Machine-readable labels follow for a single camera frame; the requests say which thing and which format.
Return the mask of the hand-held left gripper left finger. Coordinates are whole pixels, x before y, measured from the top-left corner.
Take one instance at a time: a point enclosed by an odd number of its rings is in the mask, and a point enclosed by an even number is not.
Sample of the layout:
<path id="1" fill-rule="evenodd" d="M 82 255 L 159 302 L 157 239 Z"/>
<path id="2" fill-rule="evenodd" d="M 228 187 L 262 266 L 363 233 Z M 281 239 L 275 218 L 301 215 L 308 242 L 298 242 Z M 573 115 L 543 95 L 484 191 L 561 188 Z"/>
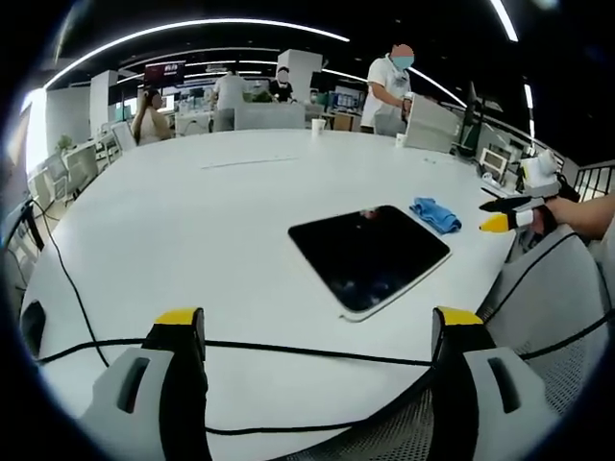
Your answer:
<path id="1" fill-rule="evenodd" d="M 168 311 L 95 381 L 80 419 L 111 460 L 210 460 L 204 310 Z"/>

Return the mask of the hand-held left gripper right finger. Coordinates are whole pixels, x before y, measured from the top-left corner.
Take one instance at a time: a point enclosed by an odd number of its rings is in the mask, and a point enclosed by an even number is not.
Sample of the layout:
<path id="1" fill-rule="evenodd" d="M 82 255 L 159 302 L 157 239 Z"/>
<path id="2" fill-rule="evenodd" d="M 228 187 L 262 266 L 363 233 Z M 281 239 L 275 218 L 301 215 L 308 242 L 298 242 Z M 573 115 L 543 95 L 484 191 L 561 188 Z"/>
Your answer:
<path id="1" fill-rule="evenodd" d="M 558 420 L 545 384 L 474 313 L 432 313 L 432 460 L 524 460 Z"/>

